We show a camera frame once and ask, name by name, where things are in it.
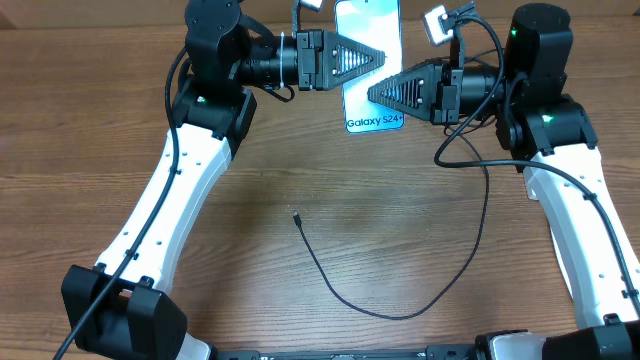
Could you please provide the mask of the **blue Galaxy smartphone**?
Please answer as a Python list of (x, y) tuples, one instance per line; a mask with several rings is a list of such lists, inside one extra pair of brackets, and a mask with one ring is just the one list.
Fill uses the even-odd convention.
[(396, 130), (404, 114), (368, 99), (368, 90), (403, 69), (398, 0), (342, 0), (334, 7), (337, 33), (384, 53), (384, 64), (342, 85), (349, 134)]

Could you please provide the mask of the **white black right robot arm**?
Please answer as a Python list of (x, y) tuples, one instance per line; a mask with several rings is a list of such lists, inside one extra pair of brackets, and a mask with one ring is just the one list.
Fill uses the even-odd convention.
[(468, 66), (461, 29), (479, 19), (473, 4), (436, 7), (423, 17), (446, 60), (426, 61), (370, 87), (377, 104), (460, 137), (494, 116), (506, 164), (523, 175), (543, 208), (577, 328), (560, 336), (504, 330), (470, 345), (430, 346), (430, 359), (635, 359), (639, 355), (639, 262), (610, 198), (598, 138), (583, 106), (564, 92), (573, 44), (568, 12), (528, 3), (513, 15), (496, 66)]

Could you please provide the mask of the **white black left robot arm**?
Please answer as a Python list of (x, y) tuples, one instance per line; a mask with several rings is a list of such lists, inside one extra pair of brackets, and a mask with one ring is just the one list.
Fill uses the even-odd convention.
[(166, 78), (162, 157), (136, 207), (90, 268), (74, 265), (61, 294), (66, 346), (111, 359), (214, 359), (188, 332), (170, 293), (181, 252), (257, 108), (256, 90), (283, 102), (328, 91), (384, 65), (382, 51), (320, 29), (275, 34), (238, 0), (191, 0), (187, 33)]

